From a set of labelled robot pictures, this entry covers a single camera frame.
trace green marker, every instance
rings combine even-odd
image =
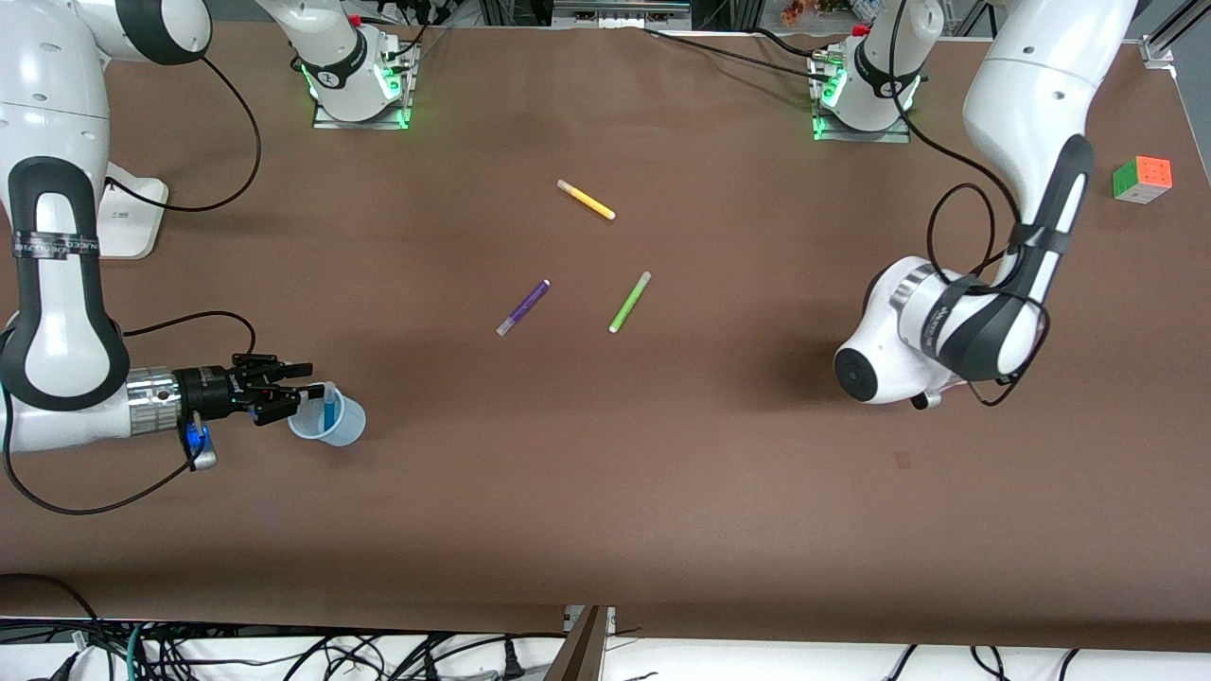
[[[635,302],[643,294],[643,290],[647,288],[649,281],[652,281],[652,273],[643,273],[643,276],[639,277],[635,288],[631,290],[631,294],[626,297],[626,302],[622,303],[622,309],[614,315],[614,321],[609,322],[610,333],[618,333],[618,330],[622,328],[622,322],[626,321],[626,315],[631,314],[631,308],[635,307]]]

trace black round cap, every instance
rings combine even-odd
[[[845,348],[833,357],[833,371],[840,387],[855,400],[868,402],[879,391],[879,378],[874,374],[866,355],[853,348]]]

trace yellow marker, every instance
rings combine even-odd
[[[601,214],[603,218],[614,219],[614,211],[601,205],[601,201],[598,201],[597,199],[593,199],[589,194],[585,194],[584,191],[576,189],[575,187],[568,184],[567,182],[563,182],[562,179],[559,181],[559,189],[563,189],[564,191],[570,194],[572,198],[575,199],[576,201],[580,201],[581,204],[597,211],[597,213]]]

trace orange cube face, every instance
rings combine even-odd
[[[1152,184],[1153,187],[1172,189],[1173,174],[1169,168],[1169,159],[1136,156],[1136,167],[1140,172],[1140,182]]]

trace plastic cup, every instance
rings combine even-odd
[[[366,430],[366,411],[345,396],[335,385],[328,384],[337,396],[337,418],[332,428],[323,428],[323,399],[305,400],[299,411],[286,419],[291,430],[304,440],[318,440],[333,447],[344,447],[362,436]]]

